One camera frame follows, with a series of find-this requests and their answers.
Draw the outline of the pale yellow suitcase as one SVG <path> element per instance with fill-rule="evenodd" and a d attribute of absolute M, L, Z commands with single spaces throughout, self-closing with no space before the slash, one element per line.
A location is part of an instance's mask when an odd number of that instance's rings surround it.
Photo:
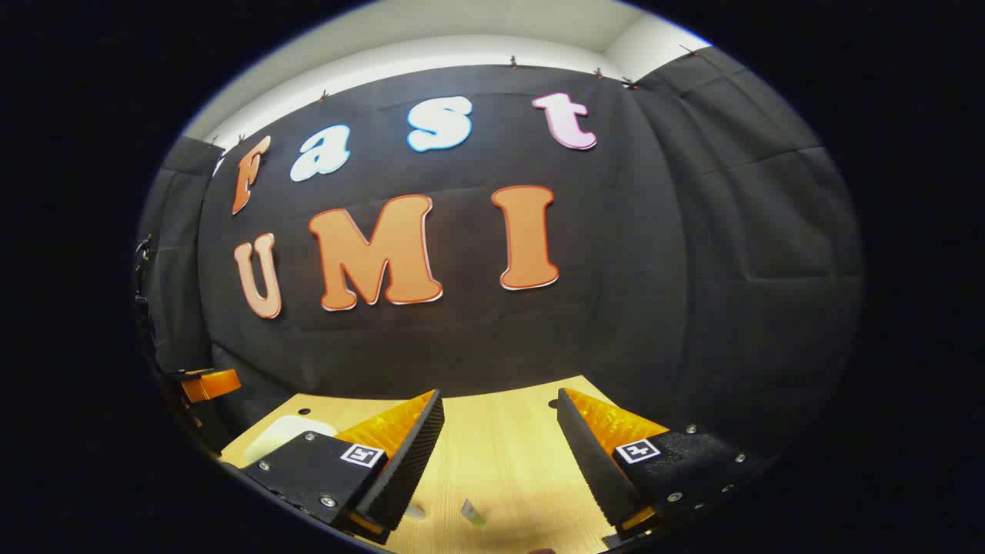
<path fill-rule="evenodd" d="M 246 464 L 259 462 L 263 456 L 270 455 L 274 450 L 288 444 L 292 439 L 307 434 L 334 437 L 338 434 L 336 428 L 300 415 L 285 415 L 264 428 L 259 435 L 242 453 L 242 461 Z"/>

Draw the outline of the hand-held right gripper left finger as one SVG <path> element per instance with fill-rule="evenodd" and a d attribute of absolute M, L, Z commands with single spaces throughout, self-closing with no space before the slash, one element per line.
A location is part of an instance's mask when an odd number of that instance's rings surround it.
<path fill-rule="evenodd" d="M 242 470 L 307 516 L 384 545 L 411 504 L 443 428 L 437 389 L 337 435 L 313 429 Z"/>

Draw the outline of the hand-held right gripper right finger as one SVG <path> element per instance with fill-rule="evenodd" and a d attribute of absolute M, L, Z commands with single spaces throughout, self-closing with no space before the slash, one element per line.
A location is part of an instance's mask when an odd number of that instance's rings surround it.
<path fill-rule="evenodd" d="M 774 466 L 704 428 L 675 429 L 562 387 L 557 423 L 606 522 L 622 540 L 692 525 Z"/>

